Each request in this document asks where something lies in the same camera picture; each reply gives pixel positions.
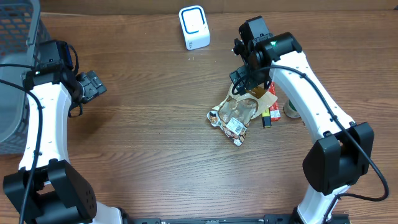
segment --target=sticker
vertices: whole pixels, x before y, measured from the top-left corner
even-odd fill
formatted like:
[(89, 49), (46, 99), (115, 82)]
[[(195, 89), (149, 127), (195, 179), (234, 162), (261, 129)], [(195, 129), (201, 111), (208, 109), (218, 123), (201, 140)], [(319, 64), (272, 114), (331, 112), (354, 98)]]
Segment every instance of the sticker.
[(226, 127), (231, 130), (233, 133), (239, 135), (241, 134), (241, 131), (243, 129), (243, 124), (242, 122), (238, 121), (236, 118), (232, 118), (228, 124), (226, 125)]
[(222, 121), (220, 119), (220, 117), (218, 116), (218, 111), (209, 111), (209, 113), (207, 113), (207, 118), (210, 120), (210, 123), (213, 127), (217, 127), (217, 126), (220, 127), (220, 129), (224, 132), (224, 134), (232, 142), (234, 142), (235, 145), (237, 145), (237, 146), (242, 145), (244, 138), (246, 137), (246, 131), (248, 130), (247, 127), (243, 126), (242, 129), (241, 129), (242, 126), (235, 127), (235, 131), (239, 131), (238, 128), (241, 129), (240, 133), (236, 134), (236, 133), (232, 132), (232, 130), (227, 128), (227, 124), (224, 123), (224, 121)]
[(272, 110), (271, 111), (271, 118), (280, 118), (279, 110)]

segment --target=red battery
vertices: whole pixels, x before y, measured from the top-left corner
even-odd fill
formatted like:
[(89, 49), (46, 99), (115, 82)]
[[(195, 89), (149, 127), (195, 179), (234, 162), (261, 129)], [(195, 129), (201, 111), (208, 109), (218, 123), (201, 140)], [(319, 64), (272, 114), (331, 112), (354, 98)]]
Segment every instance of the red battery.
[[(271, 83), (271, 86), (269, 87), (268, 91), (276, 96), (274, 82)], [(275, 103), (269, 108), (269, 113), (271, 114), (271, 121), (280, 120), (280, 112), (277, 101), (275, 101)]]

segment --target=gray plastic basket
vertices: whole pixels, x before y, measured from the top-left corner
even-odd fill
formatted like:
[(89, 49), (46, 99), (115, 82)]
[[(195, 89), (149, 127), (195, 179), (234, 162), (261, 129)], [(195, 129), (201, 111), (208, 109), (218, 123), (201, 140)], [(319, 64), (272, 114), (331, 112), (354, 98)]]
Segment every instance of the gray plastic basket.
[[(50, 40), (39, 0), (0, 1), (0, 63), (36, 65), (38, 45)], [(22, 86), (26, 68), (0, 67), (0, 78)], [(0, 84), (0, 154), (25, 150), (29, 105), (24, 92)]]

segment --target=plastic wrapper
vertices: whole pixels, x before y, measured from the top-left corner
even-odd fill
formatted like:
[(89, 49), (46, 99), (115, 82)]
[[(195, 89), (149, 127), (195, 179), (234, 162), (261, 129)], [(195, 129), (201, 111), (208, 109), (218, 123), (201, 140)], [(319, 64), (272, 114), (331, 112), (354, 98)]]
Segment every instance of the plastic wrapper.
[(261, 87), (242, 96), (233, 95), (232, 88), (233, 85), (225, 100), (209, 111), (207, 118), (213, 127), (219, 127), (235, 145), (240, 146), (246, 138), (250, 121), (271, 107), (277, 97)]

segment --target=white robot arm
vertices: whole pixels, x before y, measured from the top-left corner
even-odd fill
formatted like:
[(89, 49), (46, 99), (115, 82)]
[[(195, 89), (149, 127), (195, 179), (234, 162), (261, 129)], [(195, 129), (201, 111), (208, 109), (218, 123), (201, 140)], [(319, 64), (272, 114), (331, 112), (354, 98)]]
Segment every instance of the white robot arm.
[[(353, 122), (353, 119), (330, 97), (312, 72), (303, 52), (298, 53), (295, 51), (282, 55), (280, 56), (280, 60), (272, 62), (272, 65), (283, 65), (305, 73), (317, 85), (340, 122), (345, 125), (345, 128), (350, 127), (349, 124)], [(270, 76), (295, 106), (310, 133), (313, 143), (318, 139), (324, 138), (324, 133), (327, 131), (330, 131), (332, 134), (341, 131), (335, 122), (330, 121), (330, 114), (327, 112), (315, 90), (304, 78), (283, 69), (271, 69)], [(324, 195), (309, 185), (303, 201), (298, 205), (297, 213), (305, 224), (321, 224), (323, 216), (335, 195), (343, 193), (348, 189), (349, 186), (344, 185), (335, 189), (330, 195)]]
[[(67, 150), (67, 119), (72, 97), (63, 83), (45, 83), (35, 86), (31, 92), (40, 100), (43, 111), (42, 140), (37, 169), (48, 166), (53, 159), (69, 161)], [(24, 156), (19, 164), (19, 170), (30, 170), (33, 163), (39, 125), (38, 110), (35, 100), (28, 95), (29, 100), (29, 130)], [(107, 207), (96, 202), (94, 224), (122, 224), (121, 211), (118, 208)]]

